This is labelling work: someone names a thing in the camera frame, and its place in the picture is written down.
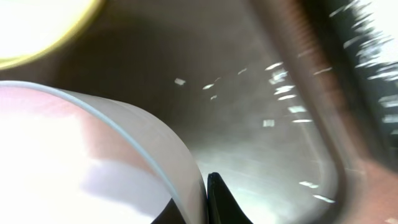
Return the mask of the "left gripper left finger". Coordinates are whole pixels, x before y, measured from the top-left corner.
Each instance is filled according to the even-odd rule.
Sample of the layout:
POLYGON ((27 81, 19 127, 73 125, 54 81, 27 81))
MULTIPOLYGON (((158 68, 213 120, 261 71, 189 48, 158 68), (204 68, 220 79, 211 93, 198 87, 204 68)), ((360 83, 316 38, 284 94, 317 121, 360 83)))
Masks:
POLYGON ((174 200, 171 199, 151 224, 185 224, 185 220, 183 219, 174 200))

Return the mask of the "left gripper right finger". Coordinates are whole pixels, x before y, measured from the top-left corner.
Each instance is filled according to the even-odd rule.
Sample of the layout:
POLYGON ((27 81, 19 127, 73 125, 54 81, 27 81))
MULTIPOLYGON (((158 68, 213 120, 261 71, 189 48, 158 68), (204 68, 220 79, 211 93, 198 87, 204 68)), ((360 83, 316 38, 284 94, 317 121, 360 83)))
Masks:
POLYGON ((252 224, 217 172, 208 174, 207 204, 210 224, 252 224))

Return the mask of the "white bowl with rice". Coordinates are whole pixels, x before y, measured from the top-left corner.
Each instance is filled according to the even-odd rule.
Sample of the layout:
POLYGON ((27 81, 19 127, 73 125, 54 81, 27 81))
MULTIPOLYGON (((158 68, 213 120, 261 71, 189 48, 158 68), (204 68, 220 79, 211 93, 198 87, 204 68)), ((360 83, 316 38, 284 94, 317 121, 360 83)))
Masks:
POLYGON ((154 115, 120 101, 1 82, 2 223, 152 223, 175 205, 207 223, 190 151, 154 115))

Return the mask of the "yellow-green plate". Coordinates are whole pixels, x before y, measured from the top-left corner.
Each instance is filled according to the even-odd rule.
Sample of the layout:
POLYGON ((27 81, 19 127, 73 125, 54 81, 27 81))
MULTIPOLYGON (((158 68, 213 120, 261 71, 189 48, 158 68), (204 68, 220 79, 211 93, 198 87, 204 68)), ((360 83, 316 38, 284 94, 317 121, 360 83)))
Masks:
POLYGON ((102 0, 1 0, 1 69, 65 45, 97 15, 102 0))

